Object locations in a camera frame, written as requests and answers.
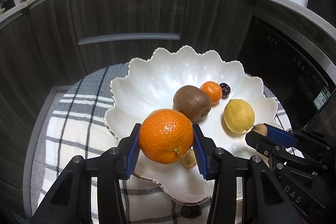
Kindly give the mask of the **small orange mandarin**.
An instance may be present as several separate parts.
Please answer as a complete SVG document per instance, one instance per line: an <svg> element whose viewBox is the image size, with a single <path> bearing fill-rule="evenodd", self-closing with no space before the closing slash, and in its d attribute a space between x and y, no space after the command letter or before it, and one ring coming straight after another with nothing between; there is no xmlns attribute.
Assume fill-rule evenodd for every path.
<svg viewBox="0 0 336 224"><path fill-rule="evenodd" d="M200 89L209 96L213 105L217 104L222 98L222 88L216 82L208 81L204 83Z"/></svg>

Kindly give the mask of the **white scalloped ceramic bowl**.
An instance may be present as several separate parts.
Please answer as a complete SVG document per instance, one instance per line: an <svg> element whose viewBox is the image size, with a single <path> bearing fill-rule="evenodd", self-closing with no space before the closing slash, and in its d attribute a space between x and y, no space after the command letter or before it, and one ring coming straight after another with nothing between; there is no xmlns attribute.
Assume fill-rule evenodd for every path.
<svg viewBox="0 0 336 224"><path fill-rule="evenodd" d="M223 61L216 51L200 54L183 46L175 53L158 48L148 60L130 61L127 75L110 83L113 106L104 114L105 126L116 139L125 138L135 124L142 123L153 111L171 109L179 88L199 87L207 81L227 83L231 88L229 98L248 102L256 123L275 124L278 105L264 95L261 78L249 77L240 62ZM187 169L179 162L158 164L140 154L134 175L159 185L182 205L203 203L213 193L213 181L206 181L197 167Z"/></svg>

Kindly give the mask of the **large orange mandarin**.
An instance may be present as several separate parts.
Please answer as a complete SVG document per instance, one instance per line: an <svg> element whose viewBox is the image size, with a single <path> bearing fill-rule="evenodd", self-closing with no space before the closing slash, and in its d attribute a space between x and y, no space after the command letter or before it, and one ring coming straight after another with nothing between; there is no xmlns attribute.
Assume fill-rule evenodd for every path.
<svg viewBox="0 0 336 224"><path fill-rule="evenodd" d="M159 164L180 161L193 142L193 123L173 109L155 110L144 120L139 131L142 153Z"/></svg>

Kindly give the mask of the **black dishwasher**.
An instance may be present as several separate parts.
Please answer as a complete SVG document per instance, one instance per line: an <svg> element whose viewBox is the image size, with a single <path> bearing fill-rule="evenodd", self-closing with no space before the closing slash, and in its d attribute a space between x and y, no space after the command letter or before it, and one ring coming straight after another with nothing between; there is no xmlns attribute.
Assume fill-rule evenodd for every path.
<svg viewBox="0 0 336 224"><path fill-rule="evenodd" d="M334 81L303 47L256 16L238 60L246 73L263 80L295 130L307 125L335 91Z"/></svg>

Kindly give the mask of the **white plaid cloth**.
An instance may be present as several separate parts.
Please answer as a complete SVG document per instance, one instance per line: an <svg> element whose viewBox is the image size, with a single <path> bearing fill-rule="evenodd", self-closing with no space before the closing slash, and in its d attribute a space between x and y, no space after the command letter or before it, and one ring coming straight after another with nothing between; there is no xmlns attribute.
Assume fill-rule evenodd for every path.
<svg viewBox="0 0 336 224"><path fill-rule="evenodd" d="M74 156L95 157L116 146L103 116L112 106L111 80L125 77L127 69L127 64L100 69L55 96L35 149L30 185L33 213ZM159 186L134 176L121 182L121 192L128 223L205 223L209 213L207 201L200 205L200 217L187 219L182 206Z"/></svg>

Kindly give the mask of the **yellow lemon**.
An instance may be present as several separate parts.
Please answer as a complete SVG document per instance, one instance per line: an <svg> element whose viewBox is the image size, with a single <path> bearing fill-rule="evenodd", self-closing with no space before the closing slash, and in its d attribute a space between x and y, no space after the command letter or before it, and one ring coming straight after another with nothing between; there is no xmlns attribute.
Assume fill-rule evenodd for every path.
<svg viewBox="0 0 336 224"><path fill-rule="evenodd" d="M232 99L225 106L223 119L231 132L242 134L254 125L255 113L248 102L241 99Z"/></svg>

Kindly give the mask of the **dark wood kitchen cabinets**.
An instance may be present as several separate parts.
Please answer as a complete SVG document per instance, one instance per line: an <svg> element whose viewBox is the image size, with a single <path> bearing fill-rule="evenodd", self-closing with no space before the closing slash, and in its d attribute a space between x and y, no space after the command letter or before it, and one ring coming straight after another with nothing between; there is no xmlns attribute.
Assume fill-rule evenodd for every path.
<svg viewBox="0 0 336 224"><path fill-rule="evenodd" d="M274 16L335 60L335 28L289 0L28 0L1 16L1 164L22 169L53 87L151 50L147 35L238 56L252 16Z"/></svg>

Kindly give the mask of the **brown kiwi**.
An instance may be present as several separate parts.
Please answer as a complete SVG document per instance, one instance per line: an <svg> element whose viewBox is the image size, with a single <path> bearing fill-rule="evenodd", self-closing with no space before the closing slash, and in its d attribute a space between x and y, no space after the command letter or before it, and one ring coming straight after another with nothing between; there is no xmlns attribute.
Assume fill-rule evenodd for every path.
<svg viewBox="0 0 336 224"><path fill-rule="evenodd" d="M183 113L192 122L205 117L212 108L210 97L192 85L178 89L174 94L173 104L175 110Z"/></svg>

